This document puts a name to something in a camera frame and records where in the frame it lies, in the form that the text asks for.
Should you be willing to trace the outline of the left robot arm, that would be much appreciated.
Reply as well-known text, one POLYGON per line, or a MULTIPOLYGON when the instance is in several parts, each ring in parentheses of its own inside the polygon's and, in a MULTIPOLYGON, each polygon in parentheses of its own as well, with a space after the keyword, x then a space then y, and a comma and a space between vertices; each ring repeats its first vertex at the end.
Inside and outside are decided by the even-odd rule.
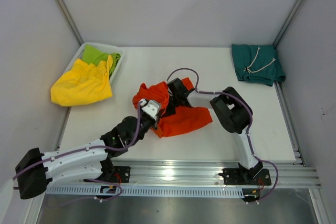
POLYGON ((157 126, 162 113, 145 106, 138 109, 136 117, 127 116, 111 131, 81 147, 44 153, 39 148, 30 149, 15 167, 14 179, 20 198, 34 198, 59 183, 110 181, 114 176, 112 158, 126 153, 142 140, 157 126))

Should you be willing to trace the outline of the teal green shorts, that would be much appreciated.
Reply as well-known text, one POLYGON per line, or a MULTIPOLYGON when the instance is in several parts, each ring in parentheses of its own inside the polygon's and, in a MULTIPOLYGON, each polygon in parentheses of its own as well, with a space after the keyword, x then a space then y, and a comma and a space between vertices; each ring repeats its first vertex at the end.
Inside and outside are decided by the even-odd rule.
POLYGON ((238 81, 271 87, 286 79, 273 45, 232 44, 231 54, 238 81))

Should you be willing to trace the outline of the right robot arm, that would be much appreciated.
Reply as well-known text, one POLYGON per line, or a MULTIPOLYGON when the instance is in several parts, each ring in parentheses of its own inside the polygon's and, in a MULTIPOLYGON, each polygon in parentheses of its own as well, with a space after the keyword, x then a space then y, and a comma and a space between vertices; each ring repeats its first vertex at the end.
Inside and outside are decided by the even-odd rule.
POLYGON ((235 137, 240 179, 245 184, 257 180, 263 163, 256 157, 250 137, 253 112, 238 92, 232 87, 212 92, 188 88, 179 78, 170 81, 167 86, 170 92, 168 115, 178 108, 212 109, 221 126, 235 137))

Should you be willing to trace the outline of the orange shorts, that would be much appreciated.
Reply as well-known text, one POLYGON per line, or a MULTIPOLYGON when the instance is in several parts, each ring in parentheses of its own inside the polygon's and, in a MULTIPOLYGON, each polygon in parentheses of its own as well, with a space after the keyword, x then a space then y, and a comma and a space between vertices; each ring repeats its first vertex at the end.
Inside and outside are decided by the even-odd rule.
POLYGON ((201 107, 178 106, 174 114, 167 115, 169 98, 168 85, 163 81, 150 87, 142 83, 137 94, 132 99, 135 108, 141 99, 155 100, 161 105, 164 117, 159 120, 157 128, 152 129, 159 138, 186 134, 213 122, 209 109, 201 107))

